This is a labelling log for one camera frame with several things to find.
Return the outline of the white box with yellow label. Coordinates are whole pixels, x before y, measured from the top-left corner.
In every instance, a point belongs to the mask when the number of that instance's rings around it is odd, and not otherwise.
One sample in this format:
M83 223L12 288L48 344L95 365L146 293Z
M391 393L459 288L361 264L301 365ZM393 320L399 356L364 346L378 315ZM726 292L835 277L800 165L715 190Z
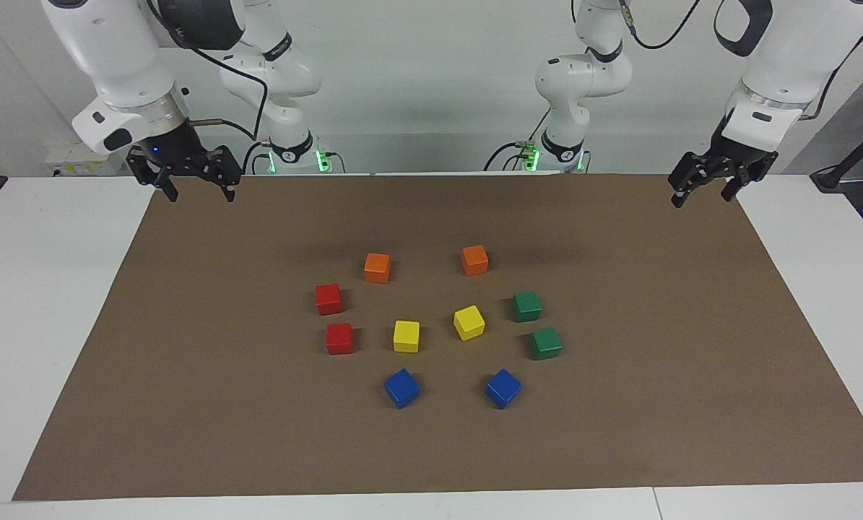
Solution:
M127 176L122 156L102 155L87 145L47 144L45 174L51 177L118 177Z

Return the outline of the green wooden cube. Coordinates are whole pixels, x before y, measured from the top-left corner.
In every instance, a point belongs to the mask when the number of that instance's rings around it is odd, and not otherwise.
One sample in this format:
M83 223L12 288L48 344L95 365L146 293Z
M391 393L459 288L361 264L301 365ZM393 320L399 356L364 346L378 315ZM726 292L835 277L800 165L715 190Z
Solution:
M563 343L556 328L540 328L532 332L529 342L534 360L553 359L563 351Z
M518 292L511 300L511 315L515 323L533 322L540 319L542 303L536 292Z

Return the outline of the brown table mat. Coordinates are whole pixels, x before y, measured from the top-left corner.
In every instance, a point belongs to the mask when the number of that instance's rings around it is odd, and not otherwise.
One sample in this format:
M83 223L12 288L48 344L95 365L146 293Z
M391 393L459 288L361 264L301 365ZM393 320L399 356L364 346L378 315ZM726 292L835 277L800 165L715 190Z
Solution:
M151 198L15 500L863 481L863 415L717 190L683 209L657 175L179 191ZM480 244L488 271L465 276ZM320 316L329 283L344 310ZM540 319L513 321L517 292ZM486 329L463 342L473 304ZM394 351L397 320L418 353ZM344 322L355 352L329 355ZM540 328L556 358L532 358ZM420 395L398 410L383 383L403 368ZM498 410L503 368L524 387Z

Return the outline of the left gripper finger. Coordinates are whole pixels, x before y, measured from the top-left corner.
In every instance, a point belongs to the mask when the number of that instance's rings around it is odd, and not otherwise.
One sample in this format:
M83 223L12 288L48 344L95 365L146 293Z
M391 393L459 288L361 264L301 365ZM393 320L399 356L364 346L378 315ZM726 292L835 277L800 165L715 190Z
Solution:
M729 203L734 200L736 194L751 182L758 182L760 174L757 168L736 168L734 175L727 181L721 191L723 201Z
M710 154L699 155L686 152L668 175L667 181L673 190L673 207L682 208L694 190L714 180L713 159Z

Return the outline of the red wooden cube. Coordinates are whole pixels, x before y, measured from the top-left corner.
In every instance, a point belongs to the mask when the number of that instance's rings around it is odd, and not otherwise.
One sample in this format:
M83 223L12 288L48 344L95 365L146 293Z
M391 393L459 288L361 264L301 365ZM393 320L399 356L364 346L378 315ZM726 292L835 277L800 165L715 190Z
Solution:
M326 326L325 346L329 355L352 355L353 328L351 323L332 323Z
M338 283L317 285L313 296L320 316L338 315L344 310L341 286Z

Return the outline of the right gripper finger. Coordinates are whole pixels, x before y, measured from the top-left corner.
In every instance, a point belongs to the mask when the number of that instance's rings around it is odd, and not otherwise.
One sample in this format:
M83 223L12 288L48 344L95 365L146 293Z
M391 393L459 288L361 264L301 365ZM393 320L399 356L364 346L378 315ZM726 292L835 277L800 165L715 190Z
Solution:
M233 203L235 190L242 181L243 169L227 146L217 146L196 154L196 177L216 185L226 201Z
M147 155L139 146L131 146L126 155L126 164L140 185L163 192L170 203L177 202L179 191L170 179L170 168L162 167L159 171L151 168Z

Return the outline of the blue wooden cube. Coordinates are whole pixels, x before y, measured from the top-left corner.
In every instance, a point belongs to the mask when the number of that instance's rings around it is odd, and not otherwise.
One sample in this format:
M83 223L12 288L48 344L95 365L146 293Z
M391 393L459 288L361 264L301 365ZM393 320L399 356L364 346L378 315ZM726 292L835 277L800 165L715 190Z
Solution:
M484 393L493 406L498 410L504 410L513 404L523 387L521 381L512 372L503 368L488 379Z
M398 410L411 405L420 395L420 384L406 368L399 369L394 375L389 376L384 381L383 388Z

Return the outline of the black tripod stand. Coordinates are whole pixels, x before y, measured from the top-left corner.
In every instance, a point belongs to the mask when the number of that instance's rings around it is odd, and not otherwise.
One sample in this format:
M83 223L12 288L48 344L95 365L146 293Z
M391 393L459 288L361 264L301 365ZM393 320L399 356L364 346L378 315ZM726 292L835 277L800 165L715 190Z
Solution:
M863 160L863 142L857 145L843 160L830 167L818 169L810 174L810 180L821 192L834 192L840 186L843 177Z

